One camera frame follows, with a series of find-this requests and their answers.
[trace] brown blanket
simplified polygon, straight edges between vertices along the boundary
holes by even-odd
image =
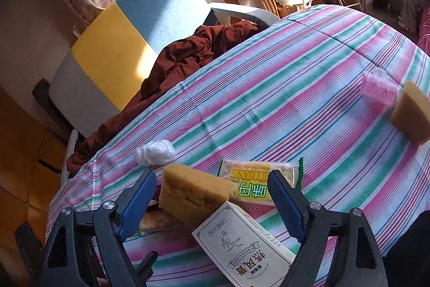
[[[200,26],[191,37],[166,46],[149,77],[124,110],[76,147],[74,154],[67,159],[67,170],[76,174],[99,149],[169,89],[260,31],[258,25],[248,21],[231,26]]]

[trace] screw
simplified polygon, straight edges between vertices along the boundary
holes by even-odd
[[[317,201],[312,201],[311,203],[309,203],[309,206],[313,209],[313,210],[320,210],[322,205],[321,203],[317,202]]]
[[[355,216],[363,216],[363,211],[360,208],[353,208],[352,214]]]
[[[69,215],[70,213],[72,213],[72,209],[71,209],[71,208],[69,208],[69,207],[67,207],[67,208],[63,208],[63,209],[61,210],[61,214],[63,214],[63,215]]]
[[[103,208],[106,210],[111,210],[114,205],[115,205],[114,201],[106,201],[105,203],[103,203]]]

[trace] white box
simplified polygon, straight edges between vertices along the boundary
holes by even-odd
[[[295,254],[229,201],[193,231],[206,254],[236,287],[277,287]]]

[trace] yellow sponge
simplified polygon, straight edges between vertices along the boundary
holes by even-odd
[[[197,227],[228,201],[233,182],[181,164],[164,167],[160,208]]]
[[[391,123],[412,142],[425,144],[430,140],[430,101],[413,82],[405,82]]]

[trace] blue fabric panel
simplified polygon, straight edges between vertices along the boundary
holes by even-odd
[[[193,35],[210,12],[205,0],[117,0],[117,4],[157,54],[173,41]]]

